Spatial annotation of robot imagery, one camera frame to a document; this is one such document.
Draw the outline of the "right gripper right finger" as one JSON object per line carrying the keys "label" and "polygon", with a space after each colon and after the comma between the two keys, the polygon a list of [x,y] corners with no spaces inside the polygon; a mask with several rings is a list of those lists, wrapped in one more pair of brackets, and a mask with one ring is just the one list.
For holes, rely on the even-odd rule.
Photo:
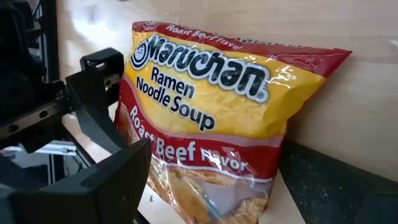
{"label": "right gripper right finger", "polygon": [[397,182],[290,140],[279,170],[306,223],[397,224]]}

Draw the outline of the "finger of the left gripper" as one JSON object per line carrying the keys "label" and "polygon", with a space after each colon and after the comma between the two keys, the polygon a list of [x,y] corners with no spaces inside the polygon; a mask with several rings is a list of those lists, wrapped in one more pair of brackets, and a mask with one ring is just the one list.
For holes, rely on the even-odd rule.
{"label": "finger of the left gripper", "polygon": [[109,117],[108,107],[118,101],[124,56],[114,48],[80,59],[81,71],[65,78],[72,111],[81,131],[114,154],[127,147]]}

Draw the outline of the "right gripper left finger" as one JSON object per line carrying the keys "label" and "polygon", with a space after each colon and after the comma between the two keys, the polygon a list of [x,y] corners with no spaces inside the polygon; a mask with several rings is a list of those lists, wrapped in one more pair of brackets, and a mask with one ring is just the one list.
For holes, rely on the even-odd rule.
{"label": "right gripper left finger", "polygon": [[150,161],[151,142],[143,139],[45,185],[1,157],[1,223],[132,223]]}

